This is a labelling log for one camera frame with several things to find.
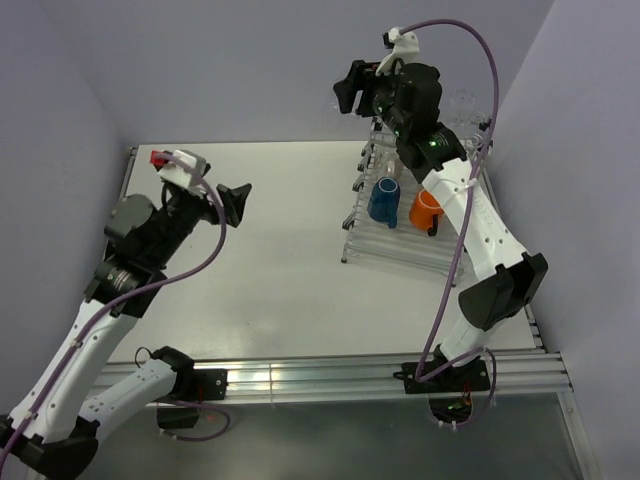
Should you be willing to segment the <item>clear glass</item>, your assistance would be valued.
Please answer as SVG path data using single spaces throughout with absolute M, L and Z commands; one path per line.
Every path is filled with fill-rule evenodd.
M 456 133 L 462 135 L 468 131 L 476 100 L 476 95 L 465 89 L 455 90 L 449 96 L 446 120 L 447 125 Z
M 337 97 L 335 95 L 331 96 L 330 103 L 331 103 L 331 107 L 334 110 L 336 110 L 336 111 L 340 110 L 340 104 L 339 104 L 339 101 L 338 101 L 338 99 L 337 99 Z

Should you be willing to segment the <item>dark blue cup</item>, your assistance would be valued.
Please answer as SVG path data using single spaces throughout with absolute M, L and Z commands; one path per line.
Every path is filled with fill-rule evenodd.
M 399 183 L 391 177 L 382 177 L 376 181 L 367 204 L 369 217 L 395 229 L 398 223 L 398 207 L 401 196 Z

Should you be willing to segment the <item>orange plastic mug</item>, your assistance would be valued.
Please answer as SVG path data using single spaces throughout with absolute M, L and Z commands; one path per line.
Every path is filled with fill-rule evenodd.
M 435 237 L 439 230 L 444 211 L 438 201 L 426 190 L 416 194 L 409 211 L 409 221 L 413 227 Z

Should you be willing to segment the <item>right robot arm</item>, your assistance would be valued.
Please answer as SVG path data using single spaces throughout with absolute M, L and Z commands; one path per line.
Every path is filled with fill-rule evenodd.
M 504 224 L 478 185 L 479 161 L 468 158 L 440 121 L 439 71 L 402 60 L 385 73 L 380 66 L 353 61 L 333 91 L 341 113 L 374 117 L 390 131 L 400 161 L 437 201 L 458 235 L 457 252 L 470 259 L 477 281 L 458 295 L 460 318 L 439 344 L 426 346 L 443 358 L 432 368 L 435 383 L 452 390 L 495 330 L 531 302 L 548 263 L 542 254 L 529 253 Z

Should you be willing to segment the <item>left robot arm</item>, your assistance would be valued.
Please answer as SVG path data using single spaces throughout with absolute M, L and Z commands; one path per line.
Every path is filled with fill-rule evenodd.
M 93 396 L 90 390 L 115 348 L 169 284 L 167 263 L 195 226 L 238 226 L 251 190 L 251 184 L 218 185 L 208 198 L 165 182 L 161 207 L 141 194 L 118 202 L 104 228 L 105 258 L 72 328 L 37 384 L 1 418 L 3 459 L 15 456 L 49 479 L 75 479 L 100 443 L 147 404 L 192 398 L 194 361 L 168 346 L 103 393 Z

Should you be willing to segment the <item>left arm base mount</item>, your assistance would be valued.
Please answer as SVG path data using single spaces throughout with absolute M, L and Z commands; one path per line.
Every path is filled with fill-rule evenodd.
M 231 415 L 214 404 L 226 395 L 227 371 L 176 368 L 163 362 L 148 361 L 135 372 L 142 399 L 159 403 L 156 424 L 159 433 L 182 442 L 205 442 L 221 437 L 231 429 Z M 216 430 L 200 436 L 188 435 L 201 420 L 212 420 Z

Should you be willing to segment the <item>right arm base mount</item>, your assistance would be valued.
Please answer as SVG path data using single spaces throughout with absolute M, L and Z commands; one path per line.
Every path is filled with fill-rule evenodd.
M 494 378 L 489 375 L 486 361 L 480 355 L 471 357 L 461 366 L 448 366 L 434 374 L 447 359 L 436 348 L 432 360 L 425 362 L 417 373 L 417 362 L 405 362 L 393 378 L 403 383 L 407 395 L 445 394 L 429 400 L 429 408 L 437 421 L 453 425 L 471 419 L 474 393 L 488 393 L 494 387 Z

